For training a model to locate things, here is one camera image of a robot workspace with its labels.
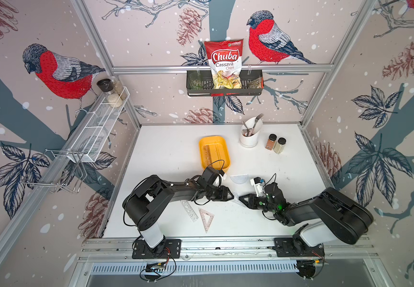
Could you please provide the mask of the pink straight stencil ruler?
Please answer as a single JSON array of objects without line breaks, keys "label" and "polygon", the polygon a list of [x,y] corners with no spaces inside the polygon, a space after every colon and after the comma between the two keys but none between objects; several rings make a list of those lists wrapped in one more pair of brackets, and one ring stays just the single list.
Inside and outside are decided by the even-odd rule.
[{"label": "pink straight stencil ruler", "polygon": [[208,167],[212,163],[211,149],[209,145],[203,146],[203,158],[204,158],[204,168]]}]

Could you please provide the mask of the yellow plastic storage box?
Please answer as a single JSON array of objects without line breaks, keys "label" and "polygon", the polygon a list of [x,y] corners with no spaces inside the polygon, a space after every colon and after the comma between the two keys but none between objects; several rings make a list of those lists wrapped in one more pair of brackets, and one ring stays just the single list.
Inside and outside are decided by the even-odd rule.
[{"label": "yellow plastic storage box", "polygon": [[199,141],[202,169],[205,169],[203,158],[204,145],[209,145],[211,149],[212,163],[210,166],[226,173],[231,164],[226,140],[221,136],[208,136]]}]

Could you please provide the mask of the clear triangle ruler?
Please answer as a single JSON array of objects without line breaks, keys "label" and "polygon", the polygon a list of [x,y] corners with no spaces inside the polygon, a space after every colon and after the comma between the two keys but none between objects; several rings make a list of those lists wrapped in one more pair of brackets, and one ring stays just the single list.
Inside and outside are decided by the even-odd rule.
[{"label": "clear triangle ruler", "polygon": [[243,208],[245,207],[245,205],[236,197],[234,199],[230,200],[230,202],[235,203],[235,204],[237,204],[237,205],[239,205]]}]

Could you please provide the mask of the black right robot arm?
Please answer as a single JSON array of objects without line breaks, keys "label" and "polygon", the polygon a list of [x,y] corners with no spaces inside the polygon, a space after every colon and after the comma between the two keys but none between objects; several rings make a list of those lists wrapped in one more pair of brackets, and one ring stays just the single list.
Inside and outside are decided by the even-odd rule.
[{"label": "black right robot arm", "polygon": [[296,238],[307,246],[334,239],[354,245],[374,221],[370,211],[331,187],[308,200],[288,203],[277,183],[258,186],[260,193],[239,197],[248,209],[270,212],[276,221],[287,227],[319,220],[303,226],[296,234]]}]

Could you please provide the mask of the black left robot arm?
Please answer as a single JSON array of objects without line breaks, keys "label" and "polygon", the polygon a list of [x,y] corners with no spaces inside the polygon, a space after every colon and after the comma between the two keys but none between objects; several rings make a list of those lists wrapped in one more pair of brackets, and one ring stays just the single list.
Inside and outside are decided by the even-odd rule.
[{"label": "black left robot arm", "polygon": [[170,182],[157,175],[143,179],[122,203],[123,216],[128,216],[150,249],[158,249],[165,241],[158,219],[171,202],[194,202],[206,198],[213,202],[228,202],[233,193],[222,184],[225,173],[207,167],[201,175],[183,182]]}]

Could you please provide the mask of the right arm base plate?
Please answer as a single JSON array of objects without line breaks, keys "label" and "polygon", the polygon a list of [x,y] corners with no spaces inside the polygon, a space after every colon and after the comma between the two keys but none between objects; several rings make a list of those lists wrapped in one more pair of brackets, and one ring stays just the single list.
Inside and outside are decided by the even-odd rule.
[{"label": "right arm base plate", "polygon": [[301,232],[308,224],[300,227],[291,237],[274,238],[274,246],[270,249],[274,250],[278,257],[318,257],[325,255],[322,244],[309,246],[302,238]]}]

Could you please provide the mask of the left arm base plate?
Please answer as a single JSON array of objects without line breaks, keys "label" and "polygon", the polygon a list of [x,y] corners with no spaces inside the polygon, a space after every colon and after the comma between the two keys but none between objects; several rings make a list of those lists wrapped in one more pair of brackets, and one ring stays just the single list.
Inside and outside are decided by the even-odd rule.
[{"label": "left arm base plate", "polygon": [[181,239],[166,238],[154,248],[149,247],[142,236],[138,236],[132,244],[132,259],[178,259],[181,252]]}]

